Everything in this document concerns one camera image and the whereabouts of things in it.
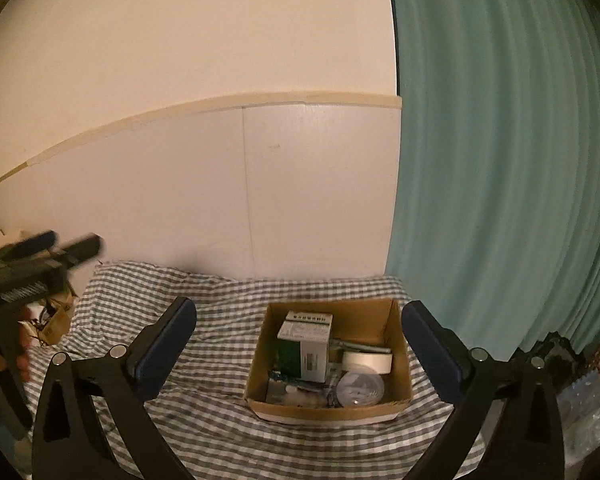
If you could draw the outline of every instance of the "green and white box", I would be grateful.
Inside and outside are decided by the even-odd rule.
[[[303,381],[324,382],[332,321],[331,314],[286,314],[278,332],[278,364],[283,374]]]

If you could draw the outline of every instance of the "blue gripper pad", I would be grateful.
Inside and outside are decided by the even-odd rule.
[[[457,404],[471,367],[467,349],[456,334],[442,328],[420,301],[411,301],[402,309],[402,333],[440,399]]]
[[[177,297],[154,324],[146,326],[129,346],[126,371],[134,379],[141,402],[155,399],[196,328],[196,305]]]

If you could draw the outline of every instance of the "checkered cloth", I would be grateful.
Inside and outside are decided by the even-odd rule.
[[[390,422],[339,429],[284,426],[260,420],[242,400],[267,303],[395,298],[404,304],[408,295],[395,278],[241,282],[135,262],[97,267],[68,335],[54,348],[30,352],[32,381],[26,389],[32,410],[56,351],[85,359],[129,344],[176,296],[196,303],[198,325],[160,396],[145,407],[195,478],[400,479],[452,411],[411,350],[414,397]],[[95,403],[118,463],[138,475],[106,403]],[[483,450],[479,436],[459,473],[475,468]]]

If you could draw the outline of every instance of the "white tape roll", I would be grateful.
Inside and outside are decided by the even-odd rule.
[[[371,368],[377,374],[388,374],[391,372],[391,354],[371,354],[368,352],[350,352],[346,351],[342,355],[342,369],[349,371],[356,366],[366,366]]]

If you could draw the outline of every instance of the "silver screw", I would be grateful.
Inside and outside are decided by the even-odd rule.
[[[489,353],[484,348],[472,348],[471,357],[481,363],[489,358]]]
[[[541,368],[544,368],[544,359],[535,355],[531,358],[531,365],[533,368],[540,370]]]
[[[51,358],[51,362],[56,366],[61,365],[66,361],[66,354],[64,352],[58,352]]]
[[[126,346],[124,345],[115,345],[109,350],[109,355],[116,359],[121,358],[124,354],[126,354]]]

